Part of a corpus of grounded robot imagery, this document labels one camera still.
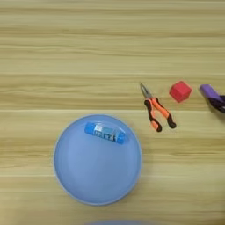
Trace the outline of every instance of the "purple object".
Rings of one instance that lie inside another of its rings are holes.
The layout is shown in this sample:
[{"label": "purple object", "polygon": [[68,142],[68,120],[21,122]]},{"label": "purple object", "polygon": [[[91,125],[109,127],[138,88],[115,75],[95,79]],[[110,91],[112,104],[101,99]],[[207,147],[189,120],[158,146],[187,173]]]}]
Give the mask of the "purple object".
[{"label": "purple object", "polygon": [[213,87],[209,84],[202,84],[200,86],[200,89],[205,94],[207,98],[213,98],[217,99],[218,101],[223,102],[222,98],[219,96],[219,94],[213,89]]}]

